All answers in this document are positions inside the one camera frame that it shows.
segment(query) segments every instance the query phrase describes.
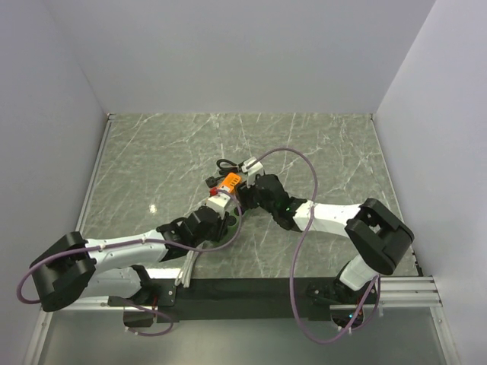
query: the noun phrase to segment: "white wall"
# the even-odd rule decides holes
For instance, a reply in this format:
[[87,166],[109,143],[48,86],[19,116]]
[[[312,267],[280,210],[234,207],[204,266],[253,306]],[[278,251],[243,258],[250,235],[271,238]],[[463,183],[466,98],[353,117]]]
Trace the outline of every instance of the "white wall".
[[15,286],[75,228],[106,116],[40,0],[0,2],[0,50],[0,358],[10,365],[39,311]]
[[434,0],[45,0],[104,109],[375,112]]
[[377,112],[419,262],[465,364],[487,348],[487,3],[437,0]]

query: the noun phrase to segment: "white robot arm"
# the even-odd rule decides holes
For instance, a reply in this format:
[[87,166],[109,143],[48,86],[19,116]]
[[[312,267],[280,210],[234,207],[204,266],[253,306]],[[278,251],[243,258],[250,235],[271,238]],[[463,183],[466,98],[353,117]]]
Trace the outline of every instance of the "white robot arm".
[[[66,256],[41,266],[33,273],[34,283],[45,311],[59,310],[80,297],[115,296],[144,303],[154,296],[151,279],[141,264],[175,259],[187,250],[151,240],[166,240],[197,247],[206,240],[221,242],[236,217],[230,214],[235,195],[242,209],[261,207],[286,229],[303,231],[314,206],[311,230],[351,238],[358,255],[339,273],[337,280],[353,291],[363,288],[378,273],[390,275],[411,244],[412,232],[376,199],[362,205],[325,205],[290,196],[276,175],[266,175],[255,158],[222,169],[222,176],[208,178],[210,196],[188,217],[146,233],[111,240],[85,240],[79,232],[65,235],[32,265],[46,257],[80,247],[90,252]],[[133,242],[130,246],[112,247]]]

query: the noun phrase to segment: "purple cable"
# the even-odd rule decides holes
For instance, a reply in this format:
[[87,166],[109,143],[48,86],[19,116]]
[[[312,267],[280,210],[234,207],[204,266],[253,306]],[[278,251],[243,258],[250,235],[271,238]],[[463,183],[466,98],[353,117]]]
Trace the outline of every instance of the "purple cable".
[[[311,161],[306,156],[304,156],[304,154],[302,154],[300,151],[297,151],[294,148],[290,148],[290,147],[273,148],[272,150],[267,151],[265,154],[263,154],[262,156],[260,156],[259,158],[257,158],[257,160],[255,160],[254,162],[252,162],[248,167],[252,167],[257,162],[261,161],[265,157],[267,157],[270,154],[273,154],[274,152],[277,152],[277,151],[290,151],[290,152],[293,152],[293,153],[297,154],[298,156],[300,156],[307,163],[307,165],[310,167],[311,173],[313,174],[313,180],[314,180],[314,189],[313,189],[313,194],[311,196],[311,201],[314,203],[315,202],[315,199],[317,197],[317,193],[318,193],[318,177],[317,177],[317,172],[314,169],[313,164],[311,163]],[[307,225],[304,228],[303,233],[301,234],[301,237],[300,237],[300,239],[298,241],[298,245],[296,246],[296,250],[294,251],[294,255],[293,255],[293,258],[292,258],[291,270],[289,272],[289,296],[291,297],[291,308],[292,308],[292,313],[293,313],[294,319],[296,320],[296,323],[298,324],[298,327],[304,333],[304,335],[306,337],[308,337],[311,341],[316,342],[317,344],[332,344],[333,342],[335,342],[336,340],[338,340],[339,338],[341,338],[349,330],[349,328],[352,327],[352,324],[357,319],[358,314],[360,313],[360,309],[364,305],[365,300],[367,299],[368,294],[371,292],[372,288],[374,287],[374,284],[377,281],[378,276],[376,276],[371,281],[371,283],[368,285],[368,288],[365,291],[364,295],[362,296],[362,298],[360,300],[360,303],[357,305],[357,309],[355,310],[352,318],[350,318],[349,323],[347,323],[347,325],[342,329],[342,331],[339,332],[339,334],[337,334],[335,337],[330,338],[328,340],[322,340],[322,339],[319,339],[319,338],[315,337],[313,335],[313,333],[311,333],[311,331],[306,327],[306,325],[303,323],[303,321],[301,321],[301,318],[299,317],[298,305],[296,304],[296,293],[295,293],[295,290],[294,290],[294,270],[296,268],[296,262],[298,261],[299,251],[301,249],[301,246],[303,246],[304,239],[306,238],[306,235],[307,235],[307,233],[309,232],[309,230],[311,228],[311,225],[313,223],[313,220],[314,220],[314,204],[311,205],[311,209],[310,209],[310,220],[307,222]],[[378,297],[379,297],[379,293],[377,293],[377,302],[376,302],[376,306],[375,306],[374,311],[373,311],[372,314],[374,314],[374,312],[375,312],[375,310],[376,310],[376,308],[378,306],[378,303],[379,303]],[[362,323],[362,325],[360,325],[358,328],[360,328],[363,325],[367,324],[370,321],[370,318],[371,317],[372,317],[372,315],[369,317],[368,320],[366,320],[364,323]]]
[[[181,249],[187,249],[188,251],[196,251],[196,252],[214,252],[214,251],[218,251],[220,249],[224,249],[225,247],[228,247],[229,245],[231,245],[239,236],[240,236],[240,231],[242,229],[242,208],[240,207],[240,203],[238,202],[237,198],[235,198],[232,194],[226,192],[225,190],[217,190],[218,192],[221,192],[227,196],[229,196],[232,201],[235,203],[235,205],[237,206],[237,211],[238,211],[238,215],[240,217],[240,219],[238,220],[238,226],[237,226],[237,231],[235,232],[235,234],[228,240],[228,242],[226,242],[224,245],[221,245],[219,247],[215,247],[213,249],[197,249],[196,247],[190,247],[190,246],[185,246],[181,243],[177,243],[177,242],[173,242],[173,241],[167,241],[167,240],[158,240],[158,239],[155,239],[155,238],[147,238],[145,240],[146,243],[162,243],[164,245],[169,245],[169,246],[175,246],[175,247],[180,247]],[[124,246],[131,246],[131,245],[138,245],[140,243],[143,243],[144,241],[142,240],[131,240],[131,241],[125,241],[125,242],[120,242],[120,243],[112,243],[110,245],[106,245],[105,246],[105,249],[114,249],[114,248],[117,248],[117,247],[124,247]],[[31,268],[29,268],[29,270],[27,271],[27,273],[22,277],[22,279],[20,280],[20,282],[18,283],[18,286],[17,286],[17,299],[19,301],[21,301],[22,303],[25,303],[25,304],[38,304],[40,303],[40,300],[31,300],[31,299],[27,299],[25,298],[23,295],[22,295],[22,287],[24,286],[25,282],[27,281],[27,279],[37,270],[39,269],[42,265],[46,265],[46,264],[49,264],[50,262],[53,262],[57,259],[60,259],[62,257],[66,257],[66,256],[71,256],[71,255],[75,255],[77,253],[84,253],[84,252],[91,252],[91,251],[97,251],[99,250],[101,247],[100,246],[93,246],[93,247],[84,247],[84,248],[81,248],[81,249],[70,249],[68,251],[64,251],[64,252],[60,252],[60,253],[56,253],[55,255],[51,255],[49,257],[46,257],[45,259],[42,259],[41,261],[39,261],[37,264],[33,265]],[[134,308],[137,308],[137,309],[140,309],[144,312],[147,312],[147,313],[151,313],[151,314],[155,314],[156,316],[160,316],[164,319],[168,319],[170,321],[170,324],[169,324],[169,327],[166,328],[165,330],[163,330],[162,332],[156,332],[156,333],[144,333],[144,332],[137,332],[136,330],[133,330],[133,328],[129,328],[128,330],[132,333],[136,333],[137,335],[139,336],[145,336],[145,337],[154,337],[154,336],[160,336],[160,335],[165,335],[166,333],[168,333],[174,326],[174,323],[173,323],[173,320],[172,318],[170,318],[167,314],[164,314],[162,312],[159,312],[157,310],[153,310],[153,309],[148,309],[148,308],[144,308],[143,306],[139,306],[135,303],[133,303],[132,301],[130,300],[127,300],[125,298],[121,298],[122,301],[124,303],[126,303],[127,305],[129,306],[133,306]]]
[[372,312],[369,315],[369,317],[367,317],[367,319],[363,321],[361,325],[352,328],[352,331],[357,331],[358,329],[365,327],[365,325],[367,325],[371,321],[372,317],[374,317],[374,314],[377,311],[377,307],[379,306],[379,302],[380,302],[380,276],[377,276],[376,278],[377,278],[377,299],[375,300],[374,308],[372,309]]

